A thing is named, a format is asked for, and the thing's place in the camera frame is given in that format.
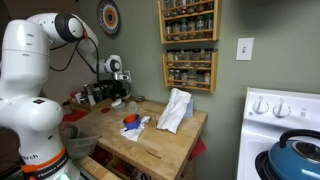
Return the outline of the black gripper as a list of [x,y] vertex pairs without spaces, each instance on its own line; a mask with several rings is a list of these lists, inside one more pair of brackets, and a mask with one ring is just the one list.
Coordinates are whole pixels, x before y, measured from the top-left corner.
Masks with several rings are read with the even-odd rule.
[[126,81],[103,80],[102,88],[104,95],[112,100],[131,97],[131,85]]

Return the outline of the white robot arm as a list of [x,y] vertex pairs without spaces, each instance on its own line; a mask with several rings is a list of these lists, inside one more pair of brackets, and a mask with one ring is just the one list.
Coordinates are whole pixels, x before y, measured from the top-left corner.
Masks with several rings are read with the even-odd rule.
[[122,76],[118,55],[101,59],[93,54],[98,39],[73,14],[41,13],[8,23],[2,43],[0,126],[20,140],[21,169],[29,180],[79,180],[80,170],[62,143],[59,103],[40,96],[48,79],[50,47],[77,42],[80,54],[99,73]]

